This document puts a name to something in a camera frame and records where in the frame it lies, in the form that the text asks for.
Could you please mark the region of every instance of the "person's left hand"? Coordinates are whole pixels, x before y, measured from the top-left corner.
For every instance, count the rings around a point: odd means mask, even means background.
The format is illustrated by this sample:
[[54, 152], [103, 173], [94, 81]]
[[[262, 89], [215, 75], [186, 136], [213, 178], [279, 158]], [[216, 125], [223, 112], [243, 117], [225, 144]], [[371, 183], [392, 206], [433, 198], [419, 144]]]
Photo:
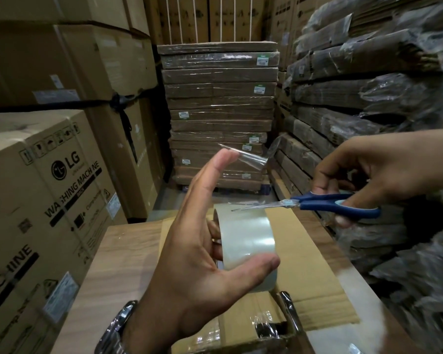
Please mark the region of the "person's left hand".
[[195, 176], [164, 243], [148, 289], [124, 329], [128, 354], [154, 354], [193, 335], [261, 284], [280, 259], [263, 253], [231, 271], [222, 260], [219, 227], [206, 219], [223, 169], [238, 153], [220, 150]]

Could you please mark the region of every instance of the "scissors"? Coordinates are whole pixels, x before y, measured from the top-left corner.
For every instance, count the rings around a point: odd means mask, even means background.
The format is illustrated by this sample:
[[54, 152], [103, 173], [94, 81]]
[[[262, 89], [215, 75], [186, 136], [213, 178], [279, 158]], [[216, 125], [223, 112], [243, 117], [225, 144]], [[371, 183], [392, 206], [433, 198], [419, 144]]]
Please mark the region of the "scissors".
[[290, 199], [282, 201], [271, 202], [263, 205], [248, 206], [244, 208], [237, 208], [232, 211], [248, 210], [254, 208], [273, 208], [284, 207], [293, 208], [299, 207], [301, 210], [312, 211], [327, 211], [333, 212], [337, 215], [343, 215], [350, 219], [377, 219], [381, 216], [380, 208], [354, 208], [342, 205], [343, 201], [352, 196], [352, 193], [333, 193], [326, 195], [317, 195], [309, 192], [305, 195], [293, 196]]

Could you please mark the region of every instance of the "black stripe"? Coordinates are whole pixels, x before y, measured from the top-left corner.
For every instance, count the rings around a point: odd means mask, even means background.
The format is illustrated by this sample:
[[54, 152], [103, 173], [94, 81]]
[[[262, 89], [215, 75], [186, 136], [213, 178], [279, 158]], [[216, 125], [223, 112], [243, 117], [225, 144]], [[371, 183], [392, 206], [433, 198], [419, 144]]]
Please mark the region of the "black stripe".
[[[98, 175], [100, 175], [102, 173], [102, 168], [98, 168], [95, 173], [88, 178], [88, 180], [82, 185], [82, 187], [77, 190], [76, 194], [71, 197], [71, 199], [67, 202], [67, 204], [65, 204], [65, 210], [69, 210], [72, 205], [74, 205], [77, 201], [77, 199], [79, 199], [79, 197], [82, 196], [83, 192], [90, 186], [90, 184], [95, 180], [95, 177], [97, 177]], [[59, 222], [60, 219], [62, 219], [64, 217], [65, 214], [65, 210], [62, 208], [61, 210], [59, 210], [59, 212], [51, 219], [51, 221], [49, 221], [49, 224], [51, 225], [51, 227], [54, 227], [57, 225], [57, 223]]]
[[23, 278], [23, 276], [26, 274], [26, 272], [28, 272], [28, 270], [38, 258], [38, 253], [33, 253], [23, 264], [23, 266], [15, 273], [13, 279], [5, 286], [5, 288], [3, 288], [3, 291], [0, 293], [0, 306], [5, 302], [10, 293], [12, 293], [13, 289], [15, 288], [15, 285], [18, 283], [19, 280]]

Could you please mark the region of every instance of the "wrist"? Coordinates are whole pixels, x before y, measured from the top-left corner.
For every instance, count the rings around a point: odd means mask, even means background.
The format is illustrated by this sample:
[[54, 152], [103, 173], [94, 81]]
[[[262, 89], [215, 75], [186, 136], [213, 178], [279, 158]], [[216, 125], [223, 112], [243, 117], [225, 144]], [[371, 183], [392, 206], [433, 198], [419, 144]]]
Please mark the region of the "wrist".
[[128, 319], [121, 340], [128, 354], [162, 353], [177, 341], [177, 327], [164, 316], [163, 306], [149, 288]]

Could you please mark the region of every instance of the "cardboard sheet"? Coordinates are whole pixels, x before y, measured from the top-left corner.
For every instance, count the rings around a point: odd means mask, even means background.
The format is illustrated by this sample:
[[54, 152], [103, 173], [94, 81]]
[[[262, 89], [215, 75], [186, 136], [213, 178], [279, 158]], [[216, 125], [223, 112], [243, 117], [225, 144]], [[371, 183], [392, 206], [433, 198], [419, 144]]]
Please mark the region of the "cardboard sheet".
[[[359, 317], [340, 282], [292, 210], [268, 208], [266, 213], [274, 232], [276, 251], [281, 258], [277, 287], [279, 291], [289, 292], [303, 328], [309, 331], [358, 323]], [[207, 218], [212, 215], [213, 210], [209, 211]], [[166, 219], [162, 223], [159, 252], [173, 220]], [[250, 318], [254, 318], [256, 313], [267, 311], [271, 314], [272, 322], [284, 321], [284, 316], [268, 292], [243, 297], [219, 316], [221, 339], [220, 342], [213, 343], [213, 346], [235, 345], [256, 339]], [[196, 338], [203, 341], [210, 335], [207, 327], [210, 326], [204, 327], [192, 339], [177, 342], [172, 346], [172, 353], [193, 351], [193, 348], [188, 350], [187, 343], [194, 343]]]

